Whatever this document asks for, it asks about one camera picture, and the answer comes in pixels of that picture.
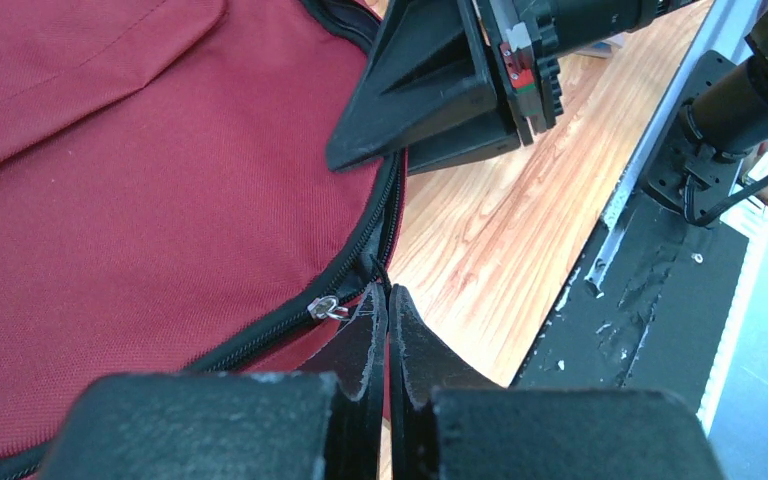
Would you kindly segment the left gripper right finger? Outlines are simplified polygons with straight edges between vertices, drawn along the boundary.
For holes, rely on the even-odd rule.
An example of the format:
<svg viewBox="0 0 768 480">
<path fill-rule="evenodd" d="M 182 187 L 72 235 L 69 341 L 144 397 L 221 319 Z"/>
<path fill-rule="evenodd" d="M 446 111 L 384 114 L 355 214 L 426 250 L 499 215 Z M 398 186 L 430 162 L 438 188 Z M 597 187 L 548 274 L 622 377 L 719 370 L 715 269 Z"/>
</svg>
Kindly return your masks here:
<svg viewBox="0 0 768 480">
<path fill-rule="evenodd" d="M 623 389 L 510 389 L 473 369 L 389 297 L 396 479 L 720 479 L 697 417 L 675 396 Z"/>
</svg>

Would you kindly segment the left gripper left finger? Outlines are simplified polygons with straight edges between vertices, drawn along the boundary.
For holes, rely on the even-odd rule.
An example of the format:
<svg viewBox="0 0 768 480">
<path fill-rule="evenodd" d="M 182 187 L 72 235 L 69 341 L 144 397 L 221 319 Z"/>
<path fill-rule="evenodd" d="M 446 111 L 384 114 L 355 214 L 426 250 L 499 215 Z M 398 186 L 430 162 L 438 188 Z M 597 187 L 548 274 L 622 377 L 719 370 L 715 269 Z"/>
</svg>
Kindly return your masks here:
<svg viewBox="0 0 768 480">
<path fill-rule="evenodd" d="M 374 479 L 386 295 L 293 372 L 121 374 L 78 398 L 43 479 Z"/>
</svg>

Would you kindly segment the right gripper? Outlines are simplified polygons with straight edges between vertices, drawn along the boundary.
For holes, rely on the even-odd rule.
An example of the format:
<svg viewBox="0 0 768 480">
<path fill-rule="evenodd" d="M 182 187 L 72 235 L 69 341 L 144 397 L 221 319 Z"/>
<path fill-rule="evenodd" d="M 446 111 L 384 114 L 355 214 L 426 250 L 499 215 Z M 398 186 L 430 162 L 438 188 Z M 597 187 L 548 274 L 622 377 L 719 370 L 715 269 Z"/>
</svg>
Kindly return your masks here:
<svg viewBox="0 0 768 480">
<path fill-rule="evenodd" d="M 326 145 L 330 170 L 404 153 L 409 175 L 428 173 L 514 151 L 556 125 L 563 106 L 552 3 L 473 5 L 390 3 Z M 498 111 L 476 13 L 511 114 Z"/>
</svg>

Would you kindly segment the red student backpack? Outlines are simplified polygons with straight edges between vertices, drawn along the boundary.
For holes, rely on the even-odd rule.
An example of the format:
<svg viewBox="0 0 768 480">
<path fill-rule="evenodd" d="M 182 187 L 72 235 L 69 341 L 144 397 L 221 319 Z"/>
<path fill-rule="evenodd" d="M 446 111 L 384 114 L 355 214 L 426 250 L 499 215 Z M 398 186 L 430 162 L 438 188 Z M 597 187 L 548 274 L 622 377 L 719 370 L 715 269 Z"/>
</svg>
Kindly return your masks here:
<svg viewBox="0 0 768 480">
<path fill-rule="evenodd" d="M 327 141 L 362 1 L 0 1 L 0 479 L 122 372 L 290 370 L 398 234 L 403 154 Z"/>
</svg>

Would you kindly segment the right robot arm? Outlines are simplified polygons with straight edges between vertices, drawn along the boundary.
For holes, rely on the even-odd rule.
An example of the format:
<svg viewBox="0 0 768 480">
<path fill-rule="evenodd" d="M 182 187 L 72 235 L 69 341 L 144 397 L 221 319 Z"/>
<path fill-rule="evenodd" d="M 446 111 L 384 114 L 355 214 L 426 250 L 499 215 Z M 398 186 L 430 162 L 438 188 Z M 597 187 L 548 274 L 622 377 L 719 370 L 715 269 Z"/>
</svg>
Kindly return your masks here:
<svg viewBox="0 0 768 480">
<path fill-rule="evenodd" d="M 559 58 L 633 32 L 677 1 L 393 1 L 383 19 L 331 1 L 336 24 L 370 44 L 368 63 L 326 146 L 333 171 L 403 153 L 412 173 L 480 162 L 530 144 L 562 114 Z M 668 116 L 643 188 L 693 225 L 753 193 L 739 163 L 768 139 L 768 10 L 732 65 L 699 59 Z"/>
</svg>

